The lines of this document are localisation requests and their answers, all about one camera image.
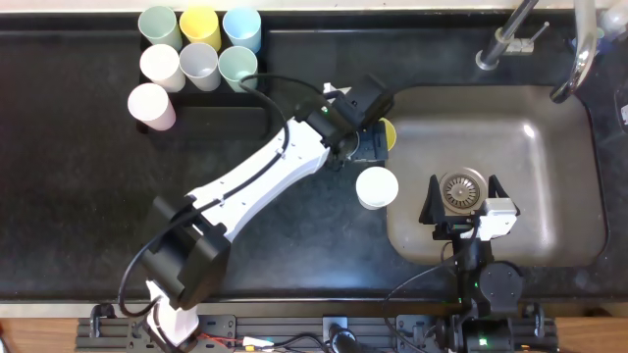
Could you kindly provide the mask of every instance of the faucet spout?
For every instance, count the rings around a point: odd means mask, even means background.
[[[554,103],[564,102],[580,87],[596,57],[598,47],[596,4],[594,0],[574,0],[574,10],[578,31],[576,57],[567,81],[557,86],[549,95]]]

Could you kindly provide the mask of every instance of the blue cup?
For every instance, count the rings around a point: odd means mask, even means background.
[[[228,10],[223,29],[234,46],[243,46],[257,53],[262,46],[262,18],[251,8]]]

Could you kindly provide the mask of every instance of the faucet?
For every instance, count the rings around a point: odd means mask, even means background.
[[[514,39],[514,33],[521,23],[530,15],[539,0],[523,0],[512,13],[503,27],[496,30],[495,35],[485,50],[476,55],[476,64],[482,70],[494,70],[499,64],[499,57],[506,52],[508,45]],[[562,103],[571,96],[585,80],[598,46],[598,24],[596,22],[596,4],[594,0],[574,0],[576,15],[577,46],[576,55],[565,83],[558,85],[549,95],[554,103]]]

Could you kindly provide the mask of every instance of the sink basin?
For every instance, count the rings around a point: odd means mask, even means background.
[[[496,175],[519,207],[510,234],[492,240],[497,260],[578,266],[595,260],[606,230],[587,110],[551,87],[415,87],[387,115],[397,132],[387,168],[399,193],[388,207],[389,238],[404,258],[436,264],[444,243],[419,224],[431,175],[450,215],[468,214]],[[450,255],[450,246],[446,250]]]

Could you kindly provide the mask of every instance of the white cup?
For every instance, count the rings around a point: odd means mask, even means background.
[[[167,92],[179,92],[185,86],[185,76],[179,68],[179,53],[166,44],[148,47],[139,59],[141,72]]]
[[[206,43],[186,45],[179,58],[181,70],[198,89],[213,91],[220,85],[218,53]]]
[[[239,81],[249,75],[257,74],[257,57],[250,49],[244,47],[227,48],[218,60],[218,70],[235,92],[244,92]],[[244,85],[257,87],[257,78],[249,79]]]
[[[156,130],[167,130],[175,124],[177,116],[164,87],[144,83],[129,95],[129,112],[134,118]]]
[[[167,44],[177,51],[183,46],[177,15],[165,6],[154,6],[141,13],[137,27],[153,44]]]
[[[233,45],[243,46],[253,53],[262,46],[262,18],[254,9],[228,10],[223,17],[223,28]]]
[[[399,183],[393,172],[382,167],[371,167],[360,173],[355,182],[360,204],[367,210],[388,206],[399,192]]]

